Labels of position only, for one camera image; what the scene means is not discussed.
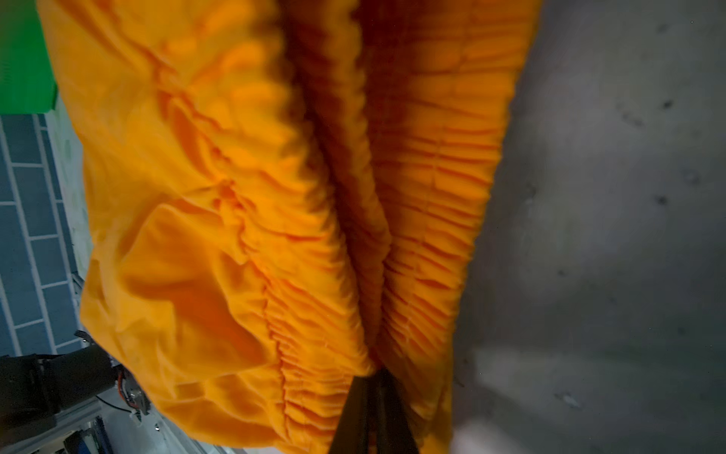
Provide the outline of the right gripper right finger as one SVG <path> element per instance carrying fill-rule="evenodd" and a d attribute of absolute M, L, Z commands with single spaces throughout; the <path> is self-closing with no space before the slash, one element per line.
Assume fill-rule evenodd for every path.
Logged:
<path fill-rule="evenodd" d="M 372 386 L 372 417 L 376 452 L 381 454 L 419 454 L 408 418 L 390 371 L 380 370 Z"/>

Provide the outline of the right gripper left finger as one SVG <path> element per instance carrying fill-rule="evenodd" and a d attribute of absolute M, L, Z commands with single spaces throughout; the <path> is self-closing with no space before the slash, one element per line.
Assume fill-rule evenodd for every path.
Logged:
<path fill-rule="evenodd" d="M 356 376 L 338 421 L 329 454 L 367 454 L 372 379 Z"/>

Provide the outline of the orange shorts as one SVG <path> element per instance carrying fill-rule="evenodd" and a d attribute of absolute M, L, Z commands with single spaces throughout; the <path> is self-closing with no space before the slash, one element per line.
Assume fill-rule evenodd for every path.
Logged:
<path fill-rule="evenodd" d="M 453 335 L 537 1 L 41 1 L 83 146 L 91 336 L 191 437 L 324 453 L 395 377 L 448 452 Z"/>

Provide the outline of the green plastic basket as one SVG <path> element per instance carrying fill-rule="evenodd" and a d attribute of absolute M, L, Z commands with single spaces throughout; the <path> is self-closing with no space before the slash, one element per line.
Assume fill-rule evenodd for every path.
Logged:
<path fill-rule="evenodd" d="M 55 107 L 57 85 L 36 3 L 1 3 L 1 113 L 45 114 Z"/>

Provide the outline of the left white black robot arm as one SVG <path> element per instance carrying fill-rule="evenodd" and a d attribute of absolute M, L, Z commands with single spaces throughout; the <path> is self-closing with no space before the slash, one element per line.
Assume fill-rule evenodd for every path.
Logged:
<path fill-rule="evenodd" d="M 57 415 L 116 389 L 136 419 L 151 402 L 135 377 L 96 344 L 67 354 L 1 358 L 1 446 L 6 448 L 51 431 Z"/>

